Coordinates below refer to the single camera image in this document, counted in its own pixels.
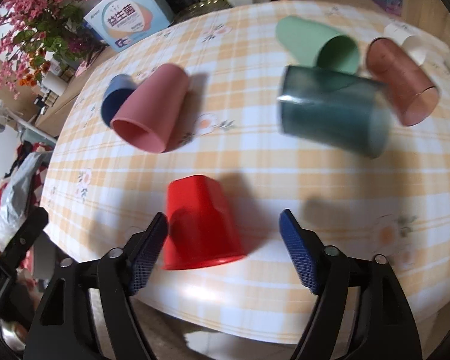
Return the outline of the white desk fan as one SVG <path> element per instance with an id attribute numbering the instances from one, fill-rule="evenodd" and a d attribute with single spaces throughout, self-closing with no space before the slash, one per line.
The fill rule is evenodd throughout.
<path id="1" fill-rule="evenodd" d="M 46 141 L 49 141 L 54 145 L 57 144 L 57 140 L 54 137 L 43 132 L 42 130 L 39 130 L 34 125 L 26 122 L 26 120 L 22 119 L 20 116 L 10 111 L 9 108 L 7 108 L 4 102 L 0 99 L 0 133 L 2 133 L 5 130 L 5 126 L 10 120 L 14 121 L 18 126 L 22 126 L 25 129 L 29 129 L 32 132 L 38 134 L 39 136 L 43 137 Z"/>

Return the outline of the brown translucent cup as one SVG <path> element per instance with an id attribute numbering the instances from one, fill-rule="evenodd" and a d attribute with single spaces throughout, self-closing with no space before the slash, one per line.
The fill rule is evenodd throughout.
<path id="1" fill-rule="evenodd" d="M 387 85 L 388 102 L 402 125 L 417 125 L 433 113 L 440 99 L 438 88 L 394 41 L 374 39 L 365 64 L 374 79 Z"/>

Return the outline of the blue plastic cup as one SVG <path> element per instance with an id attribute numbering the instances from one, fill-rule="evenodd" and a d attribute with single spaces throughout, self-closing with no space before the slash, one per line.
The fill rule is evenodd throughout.
<path id="1" fill-rule="evenodd" d="M 111 128 L 113 117 L 136 88 L 137 84 L 126 74 L 117 75 L 110 81 L 100 106 L 100 116 L 108 128 Z"/>

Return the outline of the light green plastic cup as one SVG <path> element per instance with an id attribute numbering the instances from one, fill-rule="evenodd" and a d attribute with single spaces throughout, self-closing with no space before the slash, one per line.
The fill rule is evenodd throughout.
<path id="1" fill-rule="evenodd" d="M 351 75 L 359 70 L 357 42 L 336 28 L 297 16 L 287 16 L 277 23 L 275 35 L 301 66 Z"/>

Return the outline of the pink plastic cup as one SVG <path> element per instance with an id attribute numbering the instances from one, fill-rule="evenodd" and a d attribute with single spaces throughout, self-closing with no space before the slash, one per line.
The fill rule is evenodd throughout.
<path id="1" fill-rule="evenodd" d="M 121 105 L 111 120 L 113 131 L 137 149 L 165 152 L 188 86 L 184 69 L 162 64 Z"/>

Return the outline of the gold patterned tin lid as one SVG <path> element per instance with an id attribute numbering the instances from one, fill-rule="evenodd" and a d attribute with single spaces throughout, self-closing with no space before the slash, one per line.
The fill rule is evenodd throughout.
<path id="1" fill-rule="evenodd" d="M 232 5 L 227 0 L 205 0 L 197 2 L 178 13 L 174 18 L 172 25 L 182 23 L 195 17 L 204 16 L 211 12 L 230 8 L 232 8 Z"/>

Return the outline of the white blue probiotic box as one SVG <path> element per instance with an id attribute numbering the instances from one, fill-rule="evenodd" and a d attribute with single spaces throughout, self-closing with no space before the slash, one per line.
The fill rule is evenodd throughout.
<path id="1" fill-rule="evenodd" d="M 84 16 L 116 52 L 168 28 L 174 18 L 166 0 L 102 0 Z"/>

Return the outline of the white plastic cup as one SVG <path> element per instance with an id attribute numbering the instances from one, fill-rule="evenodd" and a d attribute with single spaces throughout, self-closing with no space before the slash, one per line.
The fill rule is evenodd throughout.
<path id="1" fill-rule="evenodd" d="M 427 50 L 422 38 L 410 31 L 405 24 L 395 22 L 388 24 L 383 34 L 385 38 L 389 38 L 397 43 L 418 66 L 424 64 Z"/>

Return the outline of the dark teal translucent cup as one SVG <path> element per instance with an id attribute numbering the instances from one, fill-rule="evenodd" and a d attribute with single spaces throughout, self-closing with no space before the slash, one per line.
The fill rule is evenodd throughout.
<path id="1" fill-rule="evenodd" d="M 379 81 L 318 67 L 286 67 L 277 97 L 283 133 L 368 158 L 387 144 L 391 112 Z"/>

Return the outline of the white flower vase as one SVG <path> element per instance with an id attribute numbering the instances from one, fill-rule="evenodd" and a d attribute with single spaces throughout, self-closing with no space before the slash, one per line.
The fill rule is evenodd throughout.
<path id="1" fill-rule="evenodd" d="M 68 83 L 53 72 L 48 72 L 42 80 L 44 88 L 54 92 L 57 96 L 62 96 L 68 86 Z"/>

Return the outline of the pink cherry blossom bouquet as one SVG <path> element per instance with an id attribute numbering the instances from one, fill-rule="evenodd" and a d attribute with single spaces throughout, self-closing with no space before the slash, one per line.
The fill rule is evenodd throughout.
<path id="1" fill-rule="evenodd" d="M 18 95 L 19 86 L 35 87 L 50 72 L 47 54 L 60 65 L 89 63 L 103 50 L 84 21 L 84 4 L 92 0 L 3 0 L 0 27 L 0 89 Z"/>

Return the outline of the red plastic cup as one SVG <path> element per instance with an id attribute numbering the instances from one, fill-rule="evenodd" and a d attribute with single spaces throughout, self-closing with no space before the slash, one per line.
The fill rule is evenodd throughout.
<path id="1" fill-rule="evenodd" d="M 166 194 L 166 216 L 167 271 L 214 267 L 245 257 L 232 210 L 217 180 L 190 175 L 171 182 Z"/>

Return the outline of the yellow plaid floral tablecloth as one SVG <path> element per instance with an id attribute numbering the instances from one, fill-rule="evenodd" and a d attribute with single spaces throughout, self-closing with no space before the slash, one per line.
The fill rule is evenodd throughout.
<path id="1" fill-rule="evenodd" d="M 78 261 L 99 258 L 147 228 L 173 180 L 218 180 L 246 256 L 218 267 L 156 267 L 139 300 L 159 311 L 249 339 L 293 344 L 314 297 L 300 284 L 278 230 L 289 209 L 345 254 L 392 258 L 417 320 L 450 301 L 449 47 L 420 32 L 424 71 L 441 94 L 422 123 L 394 123 L 385 152 L 368 159 L 283 135 L 276 96 L 289 54 L 277 22 L 299 16 L 335 27 L 361 49 L 389 18 L 327 2 L 285 1 L 190 19 L 99 63 L 77 97 L 49 165 L 42 206 L 51 240 Z M 191 77 L 178 148 L 147 154 L 101 120 L 110 80 L 143 80 L 163 63 Z"/>

